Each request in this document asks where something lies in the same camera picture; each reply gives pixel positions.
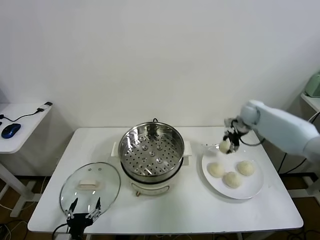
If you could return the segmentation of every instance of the floor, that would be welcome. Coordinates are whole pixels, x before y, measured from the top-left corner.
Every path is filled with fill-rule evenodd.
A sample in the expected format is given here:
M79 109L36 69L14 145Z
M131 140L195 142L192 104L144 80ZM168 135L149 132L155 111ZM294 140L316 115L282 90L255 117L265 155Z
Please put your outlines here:
M28 179L20 179L25 185L29 181ZM287 189L304 189L306 188L306 184L300 177L283 177L282 181ZM38 178L37 183L34 187L34 193L40 193L41 186L42 186L43 179ZM44 188L48 184L49 180L47 179L44 182ZM0 189L4 187L5 183L0 180ZM4 197L0 200L0 204L8 207L13 208L16 201L18 200L19 195L13 190L9 189ZM303 221L305 230L316 230L320 231L320 206L318 205L317 201L312 198L297 198L294 199L294 204L296 205L297 209L299 210ZM30 207L24 209L19 218L28 222L30 219L36 204L32 204ZM16 220L16 218L10 217L10 210L4 209L0 207L0 223L8 223L9 221ZM9 229L12 229L16 226L17 222L12 222L8 224ZM27 231L27 226L24 223L19 224L16 229L12 232L11 240L23 240L24 236ZM299 229L292 230L292 233L299 233ZM246 238L249 236L250 233L244 233L243 236ZM160 236L130 236L130 240L159 240ZM278 231L272 236L268 237L267 240L302 240L302 234L300 235L301 238L297 237L290 237L289 233L286 231ZM50 240L51 234L50 233L35 233L35 232L27 232L25 240ZM115 236L112 235L96 235L92 237L92 240L113 240ZM173 236L164 236L163 240L237 240L237 235L232 234L215 234L214 238L212 234L202 234L202 235L173 235ZM320 234L315 232L309 232L306 236L307 240L320 240Z

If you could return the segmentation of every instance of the metal rim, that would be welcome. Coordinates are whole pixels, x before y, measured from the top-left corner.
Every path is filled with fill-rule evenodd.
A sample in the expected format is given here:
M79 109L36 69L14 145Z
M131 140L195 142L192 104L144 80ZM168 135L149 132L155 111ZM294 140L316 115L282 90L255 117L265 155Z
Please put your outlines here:
M112 167L112 168L116 171L116 174L117 174L118 177L119 177L119 188L118 188L118 192L116 193L114 200L110 203L110 205L108 206L108 208L107 208L105 211L103 211L101 214L104 214L106 211L108 211L108 210L111 208L111 206L114 204L114 202L116 201L116 199L117 199L117 197L118 197L118 195L119 195L119 192L120 192L120 188L121 188L121 177L120 177L120 174L119 174L118 170L117 170L113 165L111 165L110 163L107 163L107 162L103 162L103 161L91 162L91 163L88 163L88 164L86 164L86 165L83 165L83 166L79 167L79 168L78 168L77 170L75 170L72 174L70 174L70 176L67 177L67 179L64 181L64 183L63 183L63 185L62 185L62 187L61 187L60 194L59 194L59 205L60 205L60 209L62 210L62 212L64 213L65 216L67 216L67 215L66 215L66 212L65 212L65 210L63 209L63 207L62 207L62 205L61 205L61 200L60 200L60 199L61 199L62 190L64 189L64 187L65 187L66 183L68 182L68 180L73 176L73 174L74 174L76 171L78 171L78 170L80 170L80 169L82 169L82 168L84 168L84 167L86 167L86 166L88 166L88 165L92 165L92 164L107 164L107 165L109 165L110 167Z
M181 162L182 162L182 159L183 159L183 152L185 151L185 144L184 144L183 138L182 138L181 134L179 133L179 131L177 131L174 127L172 127L172 126L170 126L170 125L168 125L168 124L166 124L166 123L163 123L163 122L148 121L148 122L144 122L144 123L138 124L138 125L130 128L130 129L122 136L122 138L120 139L120 141L119 141L119 147L118 147L118 156L120 156L121 165L122 165L122 161L123 161L123 160L122 160L122 155L123 155L123 153L120 151L120 149L121 149L121 148L120 148L120 144L124 141L124 139L127 137L127 135L128 135L130 132L132 132L132 131L140 128L140 127L147 126L147 125L160 125L160 126L164 126L164 127L169 128L170 130L174 131L174 133L178 135L178 137L182 140L182 141L181 141L181 143L182 143L182 148L181 148L182 154L181 154L181 157L180 157L180 159L179 159L179 161L178 161L177 163L181 163ZM138 173L136 173L136 172L134 172L134 171L129 171L129 172L132 173L134 176L141 176L140 174L138 174ZM158 174L156 175L156 177L159 177L159 176L162 176L162 175L165 175L165 174L168 174L168 173L169 173L169 172L158 173Z

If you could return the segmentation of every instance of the white wall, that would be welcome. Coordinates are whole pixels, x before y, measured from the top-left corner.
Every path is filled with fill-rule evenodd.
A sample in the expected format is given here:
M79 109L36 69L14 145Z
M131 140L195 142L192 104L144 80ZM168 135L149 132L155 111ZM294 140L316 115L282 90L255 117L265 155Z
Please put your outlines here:
M79 127L153 117L221 126L249 99L286 109L320 69L319 7L318 0L1 0L2 101L54 103L27 142L32 150L2 162L19 175L45 175Z

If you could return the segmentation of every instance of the cable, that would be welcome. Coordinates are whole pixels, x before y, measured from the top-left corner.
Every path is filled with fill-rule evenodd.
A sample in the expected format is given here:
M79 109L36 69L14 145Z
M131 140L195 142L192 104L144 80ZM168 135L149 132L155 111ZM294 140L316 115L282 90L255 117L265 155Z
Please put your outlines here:
M17 225L15 225L15 227L14 227L14 228L12 228L12 229L11 229L11 231L9 231L9 232L5 235L4 240L6 240L6 239L7 239L7 236L8 236L9 234L10 234L10 238L9 238L9 240L10 240L10 239L11 239L11 233L12 233L12 232L16 229L16 227L18 227L18 226L19 226L19 224L21 224L21 223L25 223L26 225L28 225L28 223L27 223L26 221L21 220ZM28 227L26 228L26 232L25 232L25 234L24 234L23 240L25 240L25 239L26 239L27 234L28 234Z
M47 101L45 104L43 104L43 105L41 105L40 107L38 107L34 113L22 115L22 116L18 117L16 120L11 120L10 118L6 117L4 114L0 114L0 120L1 120L1 119L7 119L7 120L9 120L10 122L16 122L16 121L18 121L19 119L22 119L22 118L24 118L24 117L32 116L32 115L35 115L35 114L37 114L37 113L43 112L44 110L46 110L47 108L51 107L52 105L53 105L52 102Z
M3 119L7 119L7 120L9 120L10 122L16 122L16 121L18 121L19 119L22 119L22 118L28 117L28 116L32 116L32 115L35 115L35 114L37 114L37 113L40 113L40 111L37 110L37 111L35 111L35 112L32 113L32 114L26 114L26 115L20 116L20 117L18 117L16 120L11 120L10 118L8 118L8 117L6 117L6 116L3 116L2 118L3 118Z
M68 223L61 224L61 225L59 225L59 226L57 226L57 227L55 228L55 230L52 232L52 235L51 235L51 239L52 239L52 240L55 240L56 231L57 231L59 228L64 227L65 225L68 225Z
M316 112L315 114L313 114L312 117L309 118L308 122L311 123L311 124L313 124L313 123L315 122L315 120L317 119L317 117L319 116L319 114L320 114L320 111L318 111L318 112ZM278 169L278 171L277 171L278 173L280 172L281 167L282 167L282 165L284 164L284 161L285 161L287 155L288 155L288 153L285 153L285 154L284 154L283 159L282 159L282 161L281 161L281 163L280 163L280 167L279 167L279 169ZM287 173L289 173L289 172L297 169L297 168L300 167L306 160L307 160L307 159L305 158L301 163L299 163L299 164L298 164L296 167L294 167L293 169L287 171L285 174L287 174Z
M279 169L278 169L278 173L280 172L280 170L281 170L281 168L282 168L282 165L284 164L284 161L285 161L285 159L286 159L286 156L288 155L288 153L285 153L284 154L284 156L283 156L283 158L282 158L282 161L281 161L281 163L280 163L280 167L279 167Z
M256 147L256 146L259 146L260 144L263 144L266 139L263 138L260 142L255 143L255 144L246 143L246 142L244 142L244 141L241 139L241 137L239 137L239 140L240 140L240 142L242 142L244 145L247 145L247 146L250 146L250 147Z
M3 224L5 226L5 228L8 230L8 234L10 235L9 240L11 240L11 231L8 228L8 226L6 224Z
M46 178L47 178L47 176L45 176L45 177L44 177L44 179L43 179L43 181L42 181L40 194L42 194L42 193L43 193L43 190L44 190L44 184L45 184ZM36 203L35 201L34 201L34 202L32 202L30 205L28 205L28 206L26 206L26 207L22 208L22 209L21 209L21 211L22 211L22 210L25 210L25 209L27 209L27 208L30 208L30 207L31 207L31 206L33 206L35 203ZM7 206L3 206L2 204L0 204L0 207L3 207L4 209L8 209L8 210L10 210L10 211L13 211L13 209L11 209L11 208L9 208L9 207L7 207Z
M288 174L288 173L292 172L293 170L296 170L298 167L300 167L302 164L304 164L306 160L307 160L306 158L303 159L303 161L300 162L299 165L297 165L296 167L294 167L294 168L292 168L291 170L289 170L289 171L287 171L287 172L285 172L285 173L282 173L282 174Z

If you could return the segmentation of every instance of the robotic hand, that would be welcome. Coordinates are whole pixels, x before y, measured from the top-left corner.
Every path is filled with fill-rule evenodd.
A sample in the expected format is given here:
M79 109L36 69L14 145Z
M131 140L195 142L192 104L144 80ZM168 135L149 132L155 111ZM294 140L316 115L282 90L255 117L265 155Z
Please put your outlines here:
M251 100L241 108L239 116L225 119L224 125L228 130L220 144L220 150L226 154L236 152L241 137L250 130L256 130L283 152L320 163L320 134L316 127L288 112Z

